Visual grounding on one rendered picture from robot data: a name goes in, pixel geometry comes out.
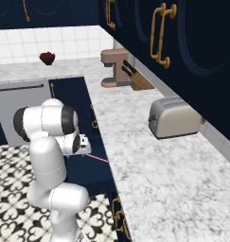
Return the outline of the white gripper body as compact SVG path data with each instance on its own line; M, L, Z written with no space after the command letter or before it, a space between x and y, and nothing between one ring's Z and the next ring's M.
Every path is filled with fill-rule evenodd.
M89 154L92 152L91 145L88 144L86 147L81 147L76 154L77 155L82 155L82 154Z

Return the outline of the navy open drawer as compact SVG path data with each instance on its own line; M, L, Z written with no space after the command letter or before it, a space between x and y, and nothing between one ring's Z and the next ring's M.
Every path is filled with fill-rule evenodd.
M65 164L66 181L85 187L90 196L115 191L115 181L103 147L95 147L91 156L72 155Z

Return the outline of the navy base cupboard door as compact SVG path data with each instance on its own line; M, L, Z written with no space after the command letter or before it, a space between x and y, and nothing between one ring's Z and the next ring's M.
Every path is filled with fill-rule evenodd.
M88 93L84 77L50 79L54 83L55 98L59 99L65 106L72 107L79 118L81 133L85 133L90 141L99 136L99 129L92 127L92 121L97 120L92 102Z

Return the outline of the grey dishwasher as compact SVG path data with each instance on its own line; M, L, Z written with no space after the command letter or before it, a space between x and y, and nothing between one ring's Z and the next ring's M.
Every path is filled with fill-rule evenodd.
M13 127L15 112L24 107L39 106L50 97L46 79L0 83L0 146L24 145L26 142Z

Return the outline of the brown coffee machine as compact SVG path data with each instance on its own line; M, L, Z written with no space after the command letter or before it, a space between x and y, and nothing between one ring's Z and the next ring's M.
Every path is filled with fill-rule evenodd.
M125 48L105 49L101 51L101 62L105 67L113 68L113 75L110 78L104 78L101 86L105 88L129 86L132 82L128 75L121 69L123 61L128 59L129 51Z

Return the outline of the wooden knife block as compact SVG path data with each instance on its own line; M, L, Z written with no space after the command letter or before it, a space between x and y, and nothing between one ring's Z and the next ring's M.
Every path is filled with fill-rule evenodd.
M132 81L131 86L135 91L150 90L154 88L154 86L126 60L123 61L121 69L128 75L128 77Z

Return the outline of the grey and beige toaster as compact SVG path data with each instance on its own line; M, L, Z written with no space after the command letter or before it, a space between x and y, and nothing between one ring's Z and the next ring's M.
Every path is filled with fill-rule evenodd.
M150 106L149 128L157 139L197 133L201 116L179 96L156 99Z

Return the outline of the red flowers in dark bowl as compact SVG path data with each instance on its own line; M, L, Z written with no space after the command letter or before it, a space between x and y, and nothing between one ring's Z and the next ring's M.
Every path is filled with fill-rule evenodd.
M44 64L51 65L55 60L55 55L50 52L44 52L40 54L39 58Z

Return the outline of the navy wall cupboard door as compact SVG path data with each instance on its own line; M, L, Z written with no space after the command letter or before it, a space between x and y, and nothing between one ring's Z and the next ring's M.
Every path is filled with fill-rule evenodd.
M153 11L165 2L177 5L175 19L165 21L162 59L150 57ZM230 0L141 0L146 40L138 59L230 141ZM156 15L153 53L162 17Z
M134 58L138 58L141 46L146 40L140 19L141 0L115 0L112 19L115 30L106 24L105 0L98 0L100 26L114 39L114 49L126 48Z

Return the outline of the navy wall cupboard run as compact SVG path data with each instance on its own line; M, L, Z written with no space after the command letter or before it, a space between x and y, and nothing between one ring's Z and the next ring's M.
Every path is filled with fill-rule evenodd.
M97 24L98 0L0 0L0 29Z

